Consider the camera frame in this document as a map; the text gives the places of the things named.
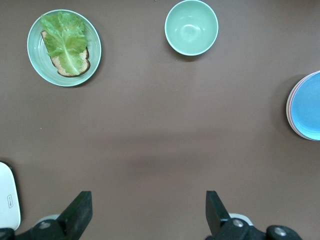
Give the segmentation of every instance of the brown table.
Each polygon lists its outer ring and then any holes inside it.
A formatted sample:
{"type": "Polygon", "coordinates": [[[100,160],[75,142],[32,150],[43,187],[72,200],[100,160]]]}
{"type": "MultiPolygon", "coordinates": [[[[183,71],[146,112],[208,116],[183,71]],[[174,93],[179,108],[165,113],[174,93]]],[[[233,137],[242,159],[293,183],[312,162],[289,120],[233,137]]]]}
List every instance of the brown table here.
{"type": "Polygon", "coordinates": [[[92,191],[83,240],[203,240],[207,190],[265,231],[320,238],[319,142],[289,126],[293,86],[320,68],[317,0],[207,0],[213,47],[176,53],[164,34],[178,0],[2,0],[0,157],[16,171],[22,222],[92,191]],[[102,43],[85,84],[41,78],[27,54],[54,9],[88,18],[102,43]]]}

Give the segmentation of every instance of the screw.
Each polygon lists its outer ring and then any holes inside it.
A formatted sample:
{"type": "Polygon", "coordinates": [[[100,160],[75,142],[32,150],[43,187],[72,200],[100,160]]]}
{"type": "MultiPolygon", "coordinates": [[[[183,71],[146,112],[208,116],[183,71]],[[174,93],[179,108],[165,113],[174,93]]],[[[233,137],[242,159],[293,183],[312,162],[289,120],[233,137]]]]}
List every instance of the screw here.
{"type": "Polygon", "coordinates": [[[41,222],[39,228],[40,229],[47,229],[50,226],[51,226],[51,223],[43,221],[43,222],[41,222]]]}
{"type": "Polygon", "coordinates": [[[283,230],[282,228],[278,227],[278,226],[274,229],[274,232],[276,234],[278,234],[279,236],[281,236],[281,237],[284,237],[284,236],[287,235],[286,231],[283,230]]]}
{"type": "Polygon", "coordinates": [[[242,228],[244,226],[244,223],[239,219],[234,219],[232,222],[233,222],[233,225],[235,225],[238,228],[242,228]]]}

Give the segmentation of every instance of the green bowl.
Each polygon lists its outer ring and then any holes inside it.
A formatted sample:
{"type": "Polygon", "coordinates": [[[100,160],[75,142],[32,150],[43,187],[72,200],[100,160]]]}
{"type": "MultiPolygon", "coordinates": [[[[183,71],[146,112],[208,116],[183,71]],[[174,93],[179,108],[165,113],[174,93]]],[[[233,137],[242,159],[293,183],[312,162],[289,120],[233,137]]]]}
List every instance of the green bowl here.
{"type": "Polygon", "coordinates": [[[62,87],[72,87],[87,81],[97,70],[102,54],[101,42],[95,27],[89,22],[88,19],[77,12],[67,9],[57,9],[44,13],[44,15],[57,14],[59,11],[73,13],[83,20],[83,23],[85,25],[85,34],[88,41],[88,60],[90,61],[90,68],[88,69],[88,71],[82,75],[75,77],[61,76],[57,72],[57,69],[52,64],[50,57],[47,54],[47,48],[41,37],[41,31],[43,30],[43,28],[40,24],[40,17],[30,28],[27,38],[27,52],[34,70],[42,78],[54,85],[62,87]]]}
{"type": "Polygon", "coordinates": [[[184,0],[168,13],[164,32],[178,53],[195,56],[207,51],[217,39],[218,19],[212,8],[200,0],[184,0]]]}

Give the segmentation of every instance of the lettuce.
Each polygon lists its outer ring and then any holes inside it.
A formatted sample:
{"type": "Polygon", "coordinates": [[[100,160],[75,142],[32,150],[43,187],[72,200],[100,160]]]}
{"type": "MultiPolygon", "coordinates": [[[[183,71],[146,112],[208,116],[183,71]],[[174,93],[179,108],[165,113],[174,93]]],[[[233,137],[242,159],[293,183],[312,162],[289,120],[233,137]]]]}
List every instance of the lettuce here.
{"type": "Polygon", "coordinates": [[[44,44],[50,57],[59,57],[61,66],[69,74],[79,75],[83,64],[80,57],[87,45],[85,24],[78,16],[59,11],[54,15],[42,15],[40,23],[47,32],[44,44]]]}

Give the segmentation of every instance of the bread crust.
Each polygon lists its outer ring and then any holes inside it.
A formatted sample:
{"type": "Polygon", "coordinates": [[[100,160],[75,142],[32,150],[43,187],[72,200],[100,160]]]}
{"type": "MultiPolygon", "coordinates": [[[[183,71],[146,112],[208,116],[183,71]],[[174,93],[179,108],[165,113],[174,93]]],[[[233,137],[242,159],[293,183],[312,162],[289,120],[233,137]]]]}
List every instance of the bread crust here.
{"type": "MultiPolygon", "coordinates": [[[[45,30],[43,30],[41,32],[41,36],[42,36],[43,40],[45,40],[46,35],[47,35],[47,32],[45,30]]],[[[87,47],[79,55],[82,58],[82,67],[79,70],[79,75],[74,75],[74,74],[70,74],[70,73],[66,72],[66,70],[60,64],[59,56],[55,56],[55,57],[49,56],[49,57],[51,59],[52,64],[55,66],[55,68],[57,68],[58,74],[60,74],[61,76],[64,76],[64,77],[72,78],[72,77],[77,77],[77,76],[84,74],[86,71],[89,70],[89,68],[91,66],[90,61],[89,61],[89,51],[88,51],[87,47]]]]}

